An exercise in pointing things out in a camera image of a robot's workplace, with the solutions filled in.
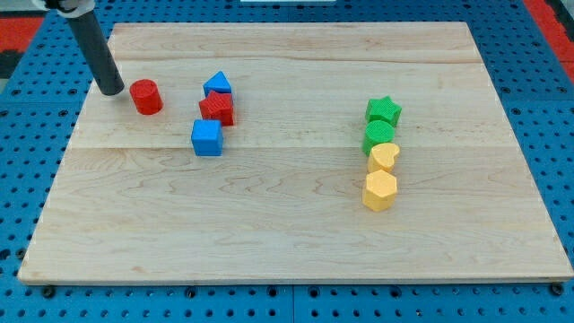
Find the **white rod mount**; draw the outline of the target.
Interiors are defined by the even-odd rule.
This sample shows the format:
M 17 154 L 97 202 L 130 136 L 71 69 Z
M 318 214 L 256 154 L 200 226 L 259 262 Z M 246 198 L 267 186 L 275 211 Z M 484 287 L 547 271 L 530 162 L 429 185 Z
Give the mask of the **white rod mount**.
M 95 0 L 31 0 L 41 11 L 56 10 L 64 18 L 79 18 L 95 8 Z

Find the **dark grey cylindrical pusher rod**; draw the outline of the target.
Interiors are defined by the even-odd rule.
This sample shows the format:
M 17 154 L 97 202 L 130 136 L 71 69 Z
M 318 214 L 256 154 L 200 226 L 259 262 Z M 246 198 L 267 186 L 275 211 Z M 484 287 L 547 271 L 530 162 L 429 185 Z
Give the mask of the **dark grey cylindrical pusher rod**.
M 121 93 L 125 84 L 94 11 L 66 20 L 100 92 L 105 96 Z

